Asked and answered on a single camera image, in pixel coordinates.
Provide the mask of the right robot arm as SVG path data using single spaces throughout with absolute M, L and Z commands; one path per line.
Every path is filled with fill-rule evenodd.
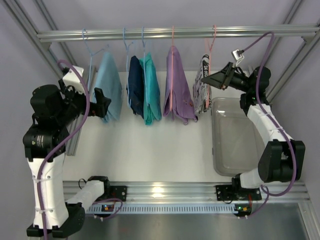
M 294 140 L 279 124 L 266 97 L 271 71 L 265 66 L 255 68 L 246 76 L 229 62 L 222 70 L 201 79 L 217 89 L 240 90 L 239 104 L 253 123 L 264 143 L 257 168 L 232 178 L 235 193 L 262 191 L 267 196 L 287 194 L 302 174 L 306 146 Z

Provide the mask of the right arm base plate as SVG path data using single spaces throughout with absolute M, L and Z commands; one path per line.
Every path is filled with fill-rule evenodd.
M 260 201 L 262 200 L 259 188 L 237 188 L 231 184 L 216 185 L 216 198 L 218 201 Z

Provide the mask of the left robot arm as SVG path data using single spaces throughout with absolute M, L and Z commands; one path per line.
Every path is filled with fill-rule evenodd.
M 85 211 L 102 196 L 109 194 L 107 177 L 93 176 L 74 199 L 64 200 L 62 171 L 67 141 L 73 137 L 67 126 L 80 115 L 103 118 L 111 99 L 95 88 L 95 102 L 72 85 L 54 84 L 36 88 L 30 99 L 32 125 L 23 137 L 25 157 L 32 173 L 35 216 L 27 228 L 29 237 L 64 239 L 81 230 Z

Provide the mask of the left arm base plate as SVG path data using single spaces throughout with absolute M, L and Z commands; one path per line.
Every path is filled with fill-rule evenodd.
M 109 198 L 117 198 L 125 202 L 127 200 L 128 187 L 125 185 L 111 185 L 109 191 Z

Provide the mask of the newspaper print trousers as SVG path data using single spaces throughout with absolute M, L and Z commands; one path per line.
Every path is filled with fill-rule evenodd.
M 209 76 L 210 73 L 210 57 L 208 54 L 204 54 L 200 60 L 197 75 L 195 77 L 193 89 L 193 102 L 194 112 L 196 116 L 207 112 L 212 106 L 212 91 L 211 87 L 202 82 L 203 78 Z

